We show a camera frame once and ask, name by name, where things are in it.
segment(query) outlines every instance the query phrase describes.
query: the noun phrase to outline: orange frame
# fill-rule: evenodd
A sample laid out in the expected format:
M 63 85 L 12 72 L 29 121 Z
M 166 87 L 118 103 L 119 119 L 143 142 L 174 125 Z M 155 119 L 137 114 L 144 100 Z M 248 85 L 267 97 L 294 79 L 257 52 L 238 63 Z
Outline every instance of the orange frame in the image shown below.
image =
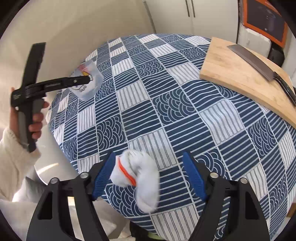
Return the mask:
M 267 0 L 256 0 L 259 3 L 262 3 L 263 5 L 267 6 L 268 8 L 270 8 L 271 10 L 273 10 L 274 12 L 276 12 L 277 14 L 279 14 L 279 12 L 267 1 Z M 266 33 L 265 31 L 247 23 L 247 16 L 248 16 L 248 3 L 247 0 L 243 0 L 243 9 L 244 9 L 244 14 L 243 14 L 243 25 L 264 35 L 265 37 L 269 38 L 271 41 L 275 42 L 276 44 L 278 44 L 279 46 L 281 46 L 282 48 L 285 47 L 286 44 L 286 38 L 287 38 L 287 32 L 288 32 L 288 25 L 285 22 L 285 26 L 284 26 L 284 33 L 283 33 L 283 40 L 279 41 L 276 38 L 272 37 L 270 34 Z

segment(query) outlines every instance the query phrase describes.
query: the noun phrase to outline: knife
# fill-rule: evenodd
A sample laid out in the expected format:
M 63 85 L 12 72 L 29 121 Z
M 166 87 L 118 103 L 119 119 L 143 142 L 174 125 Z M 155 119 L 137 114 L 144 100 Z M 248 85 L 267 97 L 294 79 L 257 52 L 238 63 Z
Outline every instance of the knife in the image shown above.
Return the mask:
M 269 68 L 261 59 L 259 59 L 256 55 L 254 55 L 241 45 L 234 44 L 227 47 L 235 52 L 237 55 L 242 57 L 245 61 L 247 61 L 268 81 L 276 80 L 277 83 L 279 83 L 281 88 L 284 90 L 286 95 L 289 97 L 289 99 L 292 101 L 292 103 L 296 106 L 296 95 L 294 91 L 288 86 L 288 84 L 282 79 L 282 77 L 279 76 L 279 74 Z

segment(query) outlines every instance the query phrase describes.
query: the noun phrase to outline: blue gripper pad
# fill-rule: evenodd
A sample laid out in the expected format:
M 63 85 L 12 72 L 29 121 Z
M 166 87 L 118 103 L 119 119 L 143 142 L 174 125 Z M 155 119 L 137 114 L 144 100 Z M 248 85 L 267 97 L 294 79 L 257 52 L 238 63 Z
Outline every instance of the blue gripper pad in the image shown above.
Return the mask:
M 112 152 L 107 161 L 105 162 L 104 166 L 96 176 L 96 179 L 94 181 L 94 189 L 92 192 L 92 198 L 93 200 L 97 200 L 98 197 L 100 197 L 106 188 L 106 185 L 109 181 L 110 175 L 113 171 L 113 168 L 115 166 L 116 161 L 116 154 Z
M 203 201 L 205 201 L 207 198 L 205 192 L 205 182 L 193 163 L 195 160 L 191 160 L 189 154 L 187 152 L 184 152 L 182 161 L 184 169 L 188 174 L 190 184 L 193 186 L 195 194 L 198 197 L 200 197 Z

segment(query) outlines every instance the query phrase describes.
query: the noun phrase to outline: blue and white patterned tablecloth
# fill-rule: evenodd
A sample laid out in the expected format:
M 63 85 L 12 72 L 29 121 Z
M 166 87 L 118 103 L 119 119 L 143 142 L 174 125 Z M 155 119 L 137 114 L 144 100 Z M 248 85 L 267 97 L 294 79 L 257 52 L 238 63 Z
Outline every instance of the blue and white patterned tablecloth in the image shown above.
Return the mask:
M 110 151 L 149 153 L 160 172 L 157 211 L 141 212 L 131 186 L 109 183 L 102 197 L 166 240 L 187 240 L 204 207 L 182 169 L 185 149 L 210 171 L 249 180 L 272 237 L 296 191 L 296 130 L 253 100 L 199 79 L 209 44 L 177 34 L 108 41 L 86 58 L 104 76 L 101 89 L 88 101 L 68 89 L 59 92 L 47 115 L 49 127 L 78 172 Z M 226 199 L 216 238 L 228 206 Z

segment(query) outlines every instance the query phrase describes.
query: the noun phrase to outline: hand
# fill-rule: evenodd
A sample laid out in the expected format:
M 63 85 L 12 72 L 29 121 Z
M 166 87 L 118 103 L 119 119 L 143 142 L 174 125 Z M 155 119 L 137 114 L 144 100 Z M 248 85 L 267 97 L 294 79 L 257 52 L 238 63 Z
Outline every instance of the hand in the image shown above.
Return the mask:
M 43 108 L 49 106 L 48 102 L 44 102 Z M 44 115 L 42 113 L 37 113 L 33 115 L 33 124 L 29 125 L 29 131 L 33 132 L 32 138 L 37 140 L 41 137 L 42 121 Z M 10 118 L 9 118 L 9 128 L 13 131 L 16 137 L 20 138 L 19 128 L 18 128 L 18 114 L 17 110 L 14 107 L 10 107 Z

